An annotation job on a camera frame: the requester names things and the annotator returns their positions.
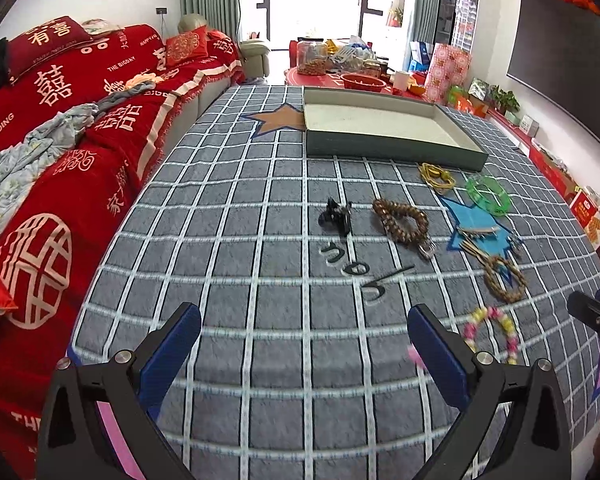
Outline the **pink floral gift box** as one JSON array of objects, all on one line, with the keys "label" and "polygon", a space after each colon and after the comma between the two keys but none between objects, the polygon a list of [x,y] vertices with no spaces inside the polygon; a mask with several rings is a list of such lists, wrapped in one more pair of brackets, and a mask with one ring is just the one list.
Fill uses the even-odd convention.
[{"label": "pink floral gift box", "polygon": [[444,104],[452,86],[462,86],[469,72],[471,54],[449,44],[435,44],[422,98]]}]

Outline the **wall mounted television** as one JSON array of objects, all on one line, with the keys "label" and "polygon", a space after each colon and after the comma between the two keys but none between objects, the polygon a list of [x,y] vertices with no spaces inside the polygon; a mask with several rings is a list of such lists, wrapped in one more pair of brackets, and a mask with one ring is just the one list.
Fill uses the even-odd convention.
[{"label": "wall mounted television", "polygon": [[600,17],[562,0],[520,0],[507,76],[600,144]]}]

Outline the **black hair claw clip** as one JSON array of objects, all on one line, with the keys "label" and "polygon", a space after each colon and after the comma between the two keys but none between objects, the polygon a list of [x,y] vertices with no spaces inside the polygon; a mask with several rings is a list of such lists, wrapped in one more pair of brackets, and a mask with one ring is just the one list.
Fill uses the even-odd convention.
[{"label": "black hair claw clip", "polygon": [[318,216],[318,225],[321,228],[332,226],[341,237],[347,237],[351,233],[351,209],[350,202],[340,205],[329,197],[325,209]]}]

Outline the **red covered sofa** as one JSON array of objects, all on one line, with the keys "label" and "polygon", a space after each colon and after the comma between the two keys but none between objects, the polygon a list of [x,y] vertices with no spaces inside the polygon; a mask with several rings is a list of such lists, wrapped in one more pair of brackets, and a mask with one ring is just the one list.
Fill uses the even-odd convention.
[{"label": "red covered sofa", "polygon": [[167,39],[147,24],[60,16],[0,41],[0,151],[71,107],[99,109],[0,235],[0,479],[35,475],[55,365],[174,118],[208,84],[244,76],[235,41],[207,38],[206,58],[174,67]]}]

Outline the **light blue floral blanket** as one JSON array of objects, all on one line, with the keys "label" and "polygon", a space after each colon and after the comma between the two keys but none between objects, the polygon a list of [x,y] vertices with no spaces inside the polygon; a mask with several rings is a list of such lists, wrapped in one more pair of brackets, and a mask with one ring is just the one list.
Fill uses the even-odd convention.
[{"label": "light blue floral blanket", "polygon": [[76,146],[98,113],[94,103],[71,107],[31,130],[21,142],[0,151],[0,235],[35,181]]}]

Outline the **green translucent bangle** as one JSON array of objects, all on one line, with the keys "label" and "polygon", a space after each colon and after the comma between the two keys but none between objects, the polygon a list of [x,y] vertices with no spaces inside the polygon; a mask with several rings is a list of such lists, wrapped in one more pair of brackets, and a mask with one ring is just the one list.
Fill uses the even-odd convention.
[{"label": "green translucent bangle", "polygon": [[506,216],[512,206],[506,189],[498,180],[489,176],[469,178],[466,182],[466,192],[476,206],[494,217]]}]

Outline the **green potted plant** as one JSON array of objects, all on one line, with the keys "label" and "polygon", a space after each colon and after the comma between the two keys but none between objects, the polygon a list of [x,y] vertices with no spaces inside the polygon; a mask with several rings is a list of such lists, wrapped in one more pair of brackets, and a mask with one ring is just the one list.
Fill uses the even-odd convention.
[{"label": "green potted plant", "polygon": [[502,90],[497,84],[489,87],[486,102],[502,115],[505,115],[507,112],[516,114],[520,111],[520,104],[514,92]]}]

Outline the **white cup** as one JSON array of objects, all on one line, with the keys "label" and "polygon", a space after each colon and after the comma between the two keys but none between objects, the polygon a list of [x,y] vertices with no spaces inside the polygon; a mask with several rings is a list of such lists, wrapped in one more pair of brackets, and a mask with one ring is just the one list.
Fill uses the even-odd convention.
[{"label": "white cup", "polygon": [[401,92],[410,88],[410,74],[403,70],[398,70],[393,75],[393,88]]}]

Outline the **red round table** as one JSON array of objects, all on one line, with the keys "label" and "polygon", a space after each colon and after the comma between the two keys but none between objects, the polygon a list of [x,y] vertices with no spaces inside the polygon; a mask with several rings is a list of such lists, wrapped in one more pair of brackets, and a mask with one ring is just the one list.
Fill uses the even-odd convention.
[{"label": "red round table", "polygon": [[[338,74],[324,74],[324,75],[302,75],[298,72],[297,67],[290,68],[286,71],[285,82],[288,86],[295,87],[315,87],[315,88],[329,88],[329,89],[346,89]],[[422,96],[416,96],[411,91],[401,92],[391,86],[385,86],[381,92],[387,96],[400,96],[400,98],[412,99],[422,101]]]}]

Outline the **red plastic colander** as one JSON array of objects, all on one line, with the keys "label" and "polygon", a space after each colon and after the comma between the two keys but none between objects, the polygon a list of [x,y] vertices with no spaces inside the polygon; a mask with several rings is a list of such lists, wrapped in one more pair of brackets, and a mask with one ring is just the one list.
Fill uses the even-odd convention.
[{"label": "red plastic colander", "polygon": [[340,76],[344,88],[378,93],[386,84],[379,78],[365,74],[347,73]]}]

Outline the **silver alligator hair clip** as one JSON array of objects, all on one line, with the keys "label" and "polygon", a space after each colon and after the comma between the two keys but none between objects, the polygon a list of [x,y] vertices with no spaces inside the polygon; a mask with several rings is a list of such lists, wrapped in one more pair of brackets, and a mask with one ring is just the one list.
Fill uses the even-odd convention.
[{"label": "silver alligator hair clip", "polygon": [[495,236],[498,234],[500,228],[498,226],[485,226],[484,228],[477,228],[476,226],[458,226],[457,232],[461,236],[471,238],[483,238]]}]

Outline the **purple heart pendant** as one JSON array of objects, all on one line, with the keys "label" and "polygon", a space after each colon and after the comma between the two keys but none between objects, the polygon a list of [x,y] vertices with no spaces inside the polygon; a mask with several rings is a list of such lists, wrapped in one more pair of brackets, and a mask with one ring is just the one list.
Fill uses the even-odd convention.
[{"label": "purple heart pendant", "polygon": [[418,251],[422,258],[426,260],[431,260],[434,258],[434,254],[436,253],[437,246],[434,244],[430,238],[426,238],[426,240],[422,240],[418,245]]}]

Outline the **grey checkered mat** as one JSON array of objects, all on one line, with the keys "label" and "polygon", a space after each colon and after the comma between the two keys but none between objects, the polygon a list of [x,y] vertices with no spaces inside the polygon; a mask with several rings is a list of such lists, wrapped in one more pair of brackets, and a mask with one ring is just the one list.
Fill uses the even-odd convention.
[{"label": "grey checkered mat", "polygon": [[[448,247],[467,174],[440,197],[407,162],[314,158],[297,130],[259,131],[254,113],[302,98],[233,87],[198,118],[112,239],[71,352],[105,362],[192,302],[202,332],[159,425],[196,478],[408,479],[456,415],[408,358],[408,311],[459,331],[495,304]],[[329,197],[352,204],[347,237],[318,225]]]}]

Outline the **green jewelry tray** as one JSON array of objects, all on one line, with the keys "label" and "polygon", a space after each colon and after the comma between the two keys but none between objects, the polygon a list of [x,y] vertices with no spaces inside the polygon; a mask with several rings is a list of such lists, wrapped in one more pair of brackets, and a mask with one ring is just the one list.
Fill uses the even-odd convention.
[{"label": "green jewelry tray", "polygon": [[303,89],[311,156],[430,162],[480,171],[488,153],[439,105],[365,91]]}]

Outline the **red embroidered cushion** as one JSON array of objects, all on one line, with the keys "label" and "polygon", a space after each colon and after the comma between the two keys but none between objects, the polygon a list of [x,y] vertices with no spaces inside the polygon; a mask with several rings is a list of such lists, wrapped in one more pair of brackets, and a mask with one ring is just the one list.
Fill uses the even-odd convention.
[{"label": "red embroidered cushion", "polygon": [[174,67],[183,62],[208,56],[207,26],[202,25],[188,32],[181,32],[166,40],[166,66]]}]

